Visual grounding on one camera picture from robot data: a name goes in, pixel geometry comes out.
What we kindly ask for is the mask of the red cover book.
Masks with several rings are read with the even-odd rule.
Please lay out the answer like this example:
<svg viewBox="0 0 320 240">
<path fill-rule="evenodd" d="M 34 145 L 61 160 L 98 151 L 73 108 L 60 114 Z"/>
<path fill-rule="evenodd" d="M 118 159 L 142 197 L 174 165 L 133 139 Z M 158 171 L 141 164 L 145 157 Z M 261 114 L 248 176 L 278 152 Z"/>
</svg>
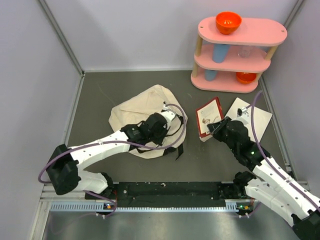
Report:
<svg viewBox="0 0 320 240">
<path fill-rule="evenodd" d="M 196 109 L 195 115 L 199 139 L 206 142 L 212 137 L 207 125 L 217 123 L 224 118 L 219 98 L 214 97 L 205 105 Z"/>
</svg>

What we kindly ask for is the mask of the cream canvas student backpack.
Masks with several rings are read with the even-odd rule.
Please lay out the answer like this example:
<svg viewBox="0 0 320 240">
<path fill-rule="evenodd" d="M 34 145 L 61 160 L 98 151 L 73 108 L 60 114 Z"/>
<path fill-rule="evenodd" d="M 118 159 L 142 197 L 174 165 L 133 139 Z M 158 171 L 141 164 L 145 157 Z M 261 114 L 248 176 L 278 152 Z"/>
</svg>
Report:
<svg viewBox="0 0 320 240">
<path fill-rule="evenodd" d="M 145 121 L 150 115 L 159 113 L 165 104 L 171 104 L 168 108 L 176 113 L 176 117 L 162 142 L 163 146 L 170 147 L 162 150 L 139 147 L 130 151 L 132 155 L 143 159 L 154 159 L 174 152 L 177 152 L 178 156 L 184 153 L 183 142 L 187 131 L 183 130 L 183 121 L 187 121 L 188 117 L 186 113 L 181 113 L 175 107 L 176 105 L 180 106 L 180 103 L 174 94 L 162 85 L 154 85 L 113 107 L 108 122 L 112 130 L 117 131 L 128 124 L 138 124 Z"/>
</svg>

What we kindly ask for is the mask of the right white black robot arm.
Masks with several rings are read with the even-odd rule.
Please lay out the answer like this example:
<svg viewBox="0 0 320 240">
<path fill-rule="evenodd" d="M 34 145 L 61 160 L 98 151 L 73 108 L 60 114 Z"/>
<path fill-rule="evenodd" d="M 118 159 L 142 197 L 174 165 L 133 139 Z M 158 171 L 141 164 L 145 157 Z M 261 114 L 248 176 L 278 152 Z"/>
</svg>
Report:
<svg viewBox="0 0 320 240">
<path fill-rule="evenodd" d="M 233 180 L 239 198 L 254 198 L 282 217 L 301 240 L 320 238 L 320 199 L 286 173 L 275 159 L 251 140 L 248 129 L 229 117 L 208 124 L 211 135 L 225 143 L 248 171 Z"/>
</svg>

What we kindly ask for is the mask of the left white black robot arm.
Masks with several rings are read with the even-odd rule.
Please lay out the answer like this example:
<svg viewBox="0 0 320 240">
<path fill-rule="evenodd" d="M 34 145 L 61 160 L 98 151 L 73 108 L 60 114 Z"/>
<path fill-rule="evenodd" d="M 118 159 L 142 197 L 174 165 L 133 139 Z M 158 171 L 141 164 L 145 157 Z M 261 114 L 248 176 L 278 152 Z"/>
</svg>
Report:
<svg viewBox="0 0 320 240">
<path fill-rule="evenodd" d="M 77 189 L 109 198 L 114 191 L 111 178 L 106 173 L 92 173 L 85 169 L 110 156 L 149 143 L 161 146 L 175 117 L 172 111 L 163 110 L 138 124 L 127 124 L 113 134 L 87 145 L 70 148 L 65 144 L 57 146 L 46 169 L 55 193 L 60 196 Z"/>
</svg>

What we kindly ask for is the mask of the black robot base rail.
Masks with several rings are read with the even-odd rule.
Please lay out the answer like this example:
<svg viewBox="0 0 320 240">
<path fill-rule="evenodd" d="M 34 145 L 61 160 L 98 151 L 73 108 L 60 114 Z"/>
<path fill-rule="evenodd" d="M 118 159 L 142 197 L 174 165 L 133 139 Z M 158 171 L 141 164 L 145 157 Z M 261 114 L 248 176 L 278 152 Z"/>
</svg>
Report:
<svg viewBox="0 0 320 240">
<path fill-rule="evenodd" d="M 200 208 L 224 207 L 242 196 L 234 184 L 218 181 L 119 182 L 108 198 L 119 208 Z"/>
</svg>

